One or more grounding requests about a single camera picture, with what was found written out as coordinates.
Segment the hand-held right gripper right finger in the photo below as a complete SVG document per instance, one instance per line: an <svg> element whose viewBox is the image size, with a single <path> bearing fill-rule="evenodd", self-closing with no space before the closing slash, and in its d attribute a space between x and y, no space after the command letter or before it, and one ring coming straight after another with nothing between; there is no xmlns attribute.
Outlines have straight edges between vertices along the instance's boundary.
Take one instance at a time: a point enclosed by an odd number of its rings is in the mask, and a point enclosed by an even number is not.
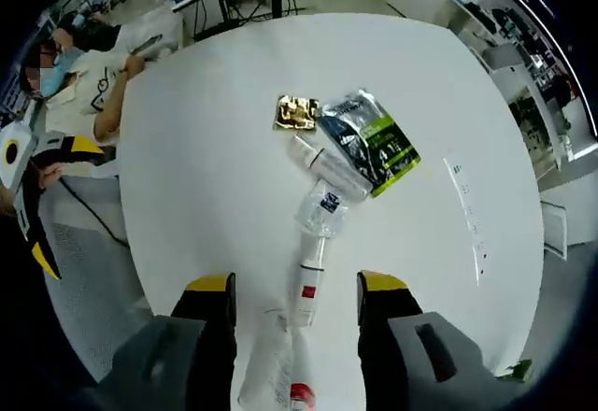
<svg viewBox="0 0 598 411"><path fill-rule="evenodd" d="M399 278L357 275L358 355L368 410L499 410L503 383L478 345L425 312Z"/></svg>

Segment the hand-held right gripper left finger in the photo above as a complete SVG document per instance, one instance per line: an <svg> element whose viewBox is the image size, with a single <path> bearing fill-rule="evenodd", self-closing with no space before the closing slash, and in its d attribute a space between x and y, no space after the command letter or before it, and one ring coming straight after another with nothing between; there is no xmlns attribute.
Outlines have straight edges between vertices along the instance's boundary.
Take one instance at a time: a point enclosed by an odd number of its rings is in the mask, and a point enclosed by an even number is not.
<svg viewBox="0 0 598 411"><path fill-rule="evenodd" d="M235 274L195 279L170 315L154 316L115 352L88 408L229 410L235 325Z"/></svg>

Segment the person's left hand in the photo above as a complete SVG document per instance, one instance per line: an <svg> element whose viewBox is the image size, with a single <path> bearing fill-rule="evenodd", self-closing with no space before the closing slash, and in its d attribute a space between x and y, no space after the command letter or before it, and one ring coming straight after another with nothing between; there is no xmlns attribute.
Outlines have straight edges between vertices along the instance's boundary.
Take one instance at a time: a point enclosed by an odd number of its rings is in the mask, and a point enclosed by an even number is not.
<svg viewBox="0 0 598 411"><path fill-rule="evenodd" d="M64 166L61 163L53 163L39 171L38 185L45 190L51 183L58 180L63 172Z"/></svg>

